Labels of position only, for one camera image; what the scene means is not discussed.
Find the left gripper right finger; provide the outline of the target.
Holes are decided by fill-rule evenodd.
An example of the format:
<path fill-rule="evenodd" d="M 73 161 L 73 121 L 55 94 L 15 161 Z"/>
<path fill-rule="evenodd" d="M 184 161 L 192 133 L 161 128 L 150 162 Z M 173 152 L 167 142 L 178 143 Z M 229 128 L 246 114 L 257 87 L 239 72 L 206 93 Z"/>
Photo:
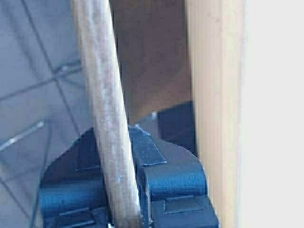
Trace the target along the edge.
<path fill-rule="evenodd" d="M 217 228 L 201 162 L 187 149 L 129 126 L 145 228 Z"/>

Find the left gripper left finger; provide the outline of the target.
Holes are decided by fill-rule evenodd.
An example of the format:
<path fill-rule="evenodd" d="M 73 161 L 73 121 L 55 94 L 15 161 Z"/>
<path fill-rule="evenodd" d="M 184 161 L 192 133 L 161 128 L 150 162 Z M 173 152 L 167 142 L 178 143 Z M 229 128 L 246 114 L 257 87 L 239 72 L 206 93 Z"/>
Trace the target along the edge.
<path fill-rule="evenodd" d="M 39 188 L 45 228 L 106 228 L 111 222 L 94 130 L 50 163 Z"/>

